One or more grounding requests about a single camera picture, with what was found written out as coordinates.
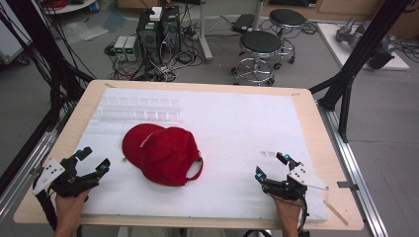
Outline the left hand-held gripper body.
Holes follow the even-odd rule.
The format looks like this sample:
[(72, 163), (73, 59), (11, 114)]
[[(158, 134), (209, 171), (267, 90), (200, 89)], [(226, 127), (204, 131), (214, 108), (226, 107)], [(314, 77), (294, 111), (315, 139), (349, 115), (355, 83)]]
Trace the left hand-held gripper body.
[(50, 188), (62, 197), (75, 198), (98, 186), (101, 166), (98, 165), (94, 172), (79, 177), (76, 171), (76, 164), (79, 161), (82, 161), (82, 158), (77, 156), (62, 159), (60, 162), (49, 158), (42, 167), (41, 174), (36, 178), (33, 194), (39, 195), (41, 191)]

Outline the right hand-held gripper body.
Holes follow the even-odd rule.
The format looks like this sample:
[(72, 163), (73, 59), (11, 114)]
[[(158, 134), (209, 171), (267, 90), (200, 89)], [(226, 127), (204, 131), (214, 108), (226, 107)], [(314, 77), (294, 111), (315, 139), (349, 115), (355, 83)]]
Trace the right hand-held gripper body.
[(261, 188), (268, 195), (292, 200), (303, 199), (308, 187), (329, 190), (329, 186), (302, 163), (290, 168), (285, 181), (271, 180), (261, 172)]

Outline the red baseball cap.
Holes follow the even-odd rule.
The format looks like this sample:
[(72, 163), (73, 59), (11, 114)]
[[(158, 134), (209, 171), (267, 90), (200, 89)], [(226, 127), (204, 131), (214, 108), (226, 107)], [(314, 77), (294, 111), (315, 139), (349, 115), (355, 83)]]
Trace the red baseball cap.
[(194, 136), (182, 127), (138, 124), (126, 133), (122, 150), (145, 178), (163, 186), (184, 186), (204, 167)]

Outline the person's right hand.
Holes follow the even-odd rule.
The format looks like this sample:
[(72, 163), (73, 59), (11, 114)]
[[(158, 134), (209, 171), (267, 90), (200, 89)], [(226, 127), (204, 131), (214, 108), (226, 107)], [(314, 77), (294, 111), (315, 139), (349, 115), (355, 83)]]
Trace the person's right hand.
[(301, 202), (299, 199), (283, 199), (281, 197), (273, 197), (276, 206), (277, 215), (283, 228), (298, 225), (298, 218), (301, 212)]

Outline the white foam sheet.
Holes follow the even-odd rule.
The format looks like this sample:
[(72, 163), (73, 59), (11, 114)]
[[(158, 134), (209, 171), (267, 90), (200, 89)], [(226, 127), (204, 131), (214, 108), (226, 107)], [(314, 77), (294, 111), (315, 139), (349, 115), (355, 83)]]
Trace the white foam sheet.
[[(273, 201), (255, 179), (259, 166), (269, 178), (282, 181), (288, 167), (277, 158), (289, 154), (311, 165), (299, 117), (290, 96), (245, 93), (107, 89), (105, 96), (179, 100), (178, 123), (96, 120), (88, 122), (79, 147), (93, 152), (77, 170), (87, 174), (104, 159), (109, 173), (89, 195), (87, 214), (137, 215), (274, 220)], [(201, 175), (182, 187), (167, 187), (147, 180), (125, 158), (123, 138), (137, 124), (179, 126), (190, 131), (204, 159)]]

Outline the thin wooden stick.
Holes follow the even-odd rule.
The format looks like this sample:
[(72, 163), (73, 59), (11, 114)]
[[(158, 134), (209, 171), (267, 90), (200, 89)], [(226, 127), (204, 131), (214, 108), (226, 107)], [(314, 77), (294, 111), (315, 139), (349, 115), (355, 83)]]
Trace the thin wooden stick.
[(343, 215), (327, 200), (323, 201), (324, 204), (330, 209), (330, 211), (345, 225), (348, 226), (349, 222), (343, 217)]

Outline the clear acrylic rack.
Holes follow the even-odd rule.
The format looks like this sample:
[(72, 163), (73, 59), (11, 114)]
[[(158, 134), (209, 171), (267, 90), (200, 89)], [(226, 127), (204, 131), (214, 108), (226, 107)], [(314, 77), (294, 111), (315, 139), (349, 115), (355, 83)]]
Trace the clear acrylic rack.
[(178, 123), (181, 120), (180, 101), (105, 96), (94, 112), (93, 119)]

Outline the grey power supply unit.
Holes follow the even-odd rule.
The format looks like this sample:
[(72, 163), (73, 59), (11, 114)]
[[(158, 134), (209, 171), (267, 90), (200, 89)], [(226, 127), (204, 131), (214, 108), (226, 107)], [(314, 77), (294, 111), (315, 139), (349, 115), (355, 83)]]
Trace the grey power supply unit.
[(115, 45), (114, 51), (118, 61), (126, 61), (125, 45), (126, 45), (126, 36), (119, 36)]
[(128, 37), (125, 44), (127, 61), (137, 61), (139, 59), (139, 44), (137, 37)]

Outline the black round stool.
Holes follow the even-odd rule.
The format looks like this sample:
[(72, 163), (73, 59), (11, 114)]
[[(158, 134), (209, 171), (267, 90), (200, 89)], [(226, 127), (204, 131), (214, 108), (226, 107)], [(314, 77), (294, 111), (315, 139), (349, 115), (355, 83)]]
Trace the black round stool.
[(280, 40), (273, 34), (263, 31), (251, 31), (240, 37), (240, 55), (245, 55), (232, 69), (234, 85), (248, 82), (261, 86), (275, 83), (273, 67), (266, 61), (277, 54), (281, 47)]
[(293, 64), (295, 61), (295, 47), (286, 38), (286, 33), (299, 29), (305, 23), (305, 17), (294, 10), (276, 9), (269, 14), (269, 21), (277, 28), (277, 37), (281, 42), (278, 55), (281, 58), (289, 55), (289, 63)]

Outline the black computer tower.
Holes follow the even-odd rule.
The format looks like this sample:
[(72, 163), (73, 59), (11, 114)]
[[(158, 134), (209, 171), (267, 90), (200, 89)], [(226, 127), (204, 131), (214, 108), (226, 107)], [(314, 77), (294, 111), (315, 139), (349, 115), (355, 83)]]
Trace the black computer tower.
[(161, 18), (164, 41), (171, 52), (181, 51), (180, 10), (178, 6), (166, 8)]
[(150, 14), (150, 11), (143, 11), (140, 14), (136, 34), (142, 55), (147, 56), (155, 64), (160, 64), (161, 24), (151, 21)]

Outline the flat black device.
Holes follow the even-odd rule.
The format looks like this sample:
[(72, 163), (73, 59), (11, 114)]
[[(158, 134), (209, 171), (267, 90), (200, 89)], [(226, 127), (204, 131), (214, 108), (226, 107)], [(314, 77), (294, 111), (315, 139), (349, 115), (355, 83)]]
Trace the flat black device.
[(234, 32), (244, 34), (250, 31), (253, 27), (254, 15), (253, 14), (243, 14), (233, 23), (231, 29)]

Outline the round white table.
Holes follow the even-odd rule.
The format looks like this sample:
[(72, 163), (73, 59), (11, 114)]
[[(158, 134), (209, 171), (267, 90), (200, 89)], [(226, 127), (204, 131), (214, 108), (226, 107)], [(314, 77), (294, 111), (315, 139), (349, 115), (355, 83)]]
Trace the round white table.
[(89, 9), (98, 12), (100, 7), (98, 0), (44, 0), (42, 9), (49, 15), (65, 14)]

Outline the aluminium rail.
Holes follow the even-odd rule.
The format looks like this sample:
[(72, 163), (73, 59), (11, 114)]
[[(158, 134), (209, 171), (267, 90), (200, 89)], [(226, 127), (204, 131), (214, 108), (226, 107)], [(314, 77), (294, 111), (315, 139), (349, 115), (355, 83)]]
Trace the aluminium rail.
[(35, 132), (0, 178), (0, 223), (31, 185), (37, 169), (45, 160), (59, 132), (56, 129)]
[(327, 111), (318, 106), (318, 110), (329, 132), (336, 154), (340, 160), (347, 184), (353, 194), (363, 222), (368, 226), (373, 237), (388, 237), (387, 230), (380, 217), (376, 204), (369, 191), (362, 171), (348, 142), (338, 131), (339, 119), (334, 111)]

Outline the small metal bracket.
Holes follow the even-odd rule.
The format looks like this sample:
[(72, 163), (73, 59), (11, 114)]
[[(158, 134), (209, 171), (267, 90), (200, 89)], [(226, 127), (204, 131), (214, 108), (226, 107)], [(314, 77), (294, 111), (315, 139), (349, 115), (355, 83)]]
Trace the small metal bracket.
[(338, 182), (337, 185), (340, 189), (349, 189), (351, 192), (356, 192), (359, 189), (357, 184), (351, 182)]

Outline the black frame post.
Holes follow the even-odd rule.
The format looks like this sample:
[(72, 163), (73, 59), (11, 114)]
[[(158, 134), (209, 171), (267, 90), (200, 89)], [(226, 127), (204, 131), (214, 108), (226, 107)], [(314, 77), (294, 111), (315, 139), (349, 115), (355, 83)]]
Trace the black frame post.
[(85, 88), (95, 80), (92, 73), (87, 74), (72, 65), (58, 47), (51, 30), (45, 22), (44, 13), (37, 0), (5, 0), (17, 21), (22, 25), (34, 48), (28, 46), (19, 36), (20, 27), (0, 14), (0, 20), (11, 31), (49, 86), (50, 110), (47, 113), (47, 129), (52, 130), (60, 122), (61, 110), (70, 111), (81, 99)]
[(326, 94), (318, 100), (318, 105), (326, 111), (334, 111), (337, 102), (341, 101), (338, 134), (345, 143), (348, 142), (347, 124), (353, 82), (410, 2), (411, 0), (384, 0), (341, 69), (330, 79), (309, 89), (311, 94), (327, 89)]

